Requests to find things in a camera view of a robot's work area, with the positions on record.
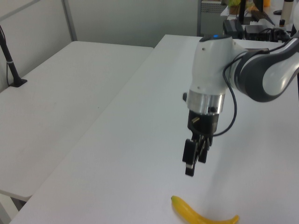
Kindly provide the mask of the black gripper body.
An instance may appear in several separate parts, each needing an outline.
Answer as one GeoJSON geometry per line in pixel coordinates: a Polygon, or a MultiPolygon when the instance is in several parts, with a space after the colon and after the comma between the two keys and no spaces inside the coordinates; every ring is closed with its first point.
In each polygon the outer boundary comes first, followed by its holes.
{"type": "Polygon", "coordinates": [[[210,147],[213,142],[213,134],[216,132],[219,115],[204,115],[189,111],[187,127],[192,132],[192,138],[186,140],[187,147],[195,147],[198,143],[199,147],[206,144],[210,147]]]}

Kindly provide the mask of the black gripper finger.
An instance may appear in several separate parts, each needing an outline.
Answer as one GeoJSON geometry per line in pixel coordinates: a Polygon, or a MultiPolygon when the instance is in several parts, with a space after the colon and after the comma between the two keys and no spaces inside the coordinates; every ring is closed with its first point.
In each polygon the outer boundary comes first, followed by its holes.
{"type": "Polygon", "coordinates": [[[183,152],[182,161],[185,163],[185,174],[194,176],[195,164],[198,157],[198,144],[195,141],[187,139],[183,152]]]}
{"type": "Polygon", "coordinates": [[[200,150],[200,154],[199,154],[199,158],[198,161],[201,163],[206,163],[206,158],[207,158],[207,153],[209,150],[209,140],[205,140],[205,142],[203,143],[203,146],[201,147],[200,150]]]}

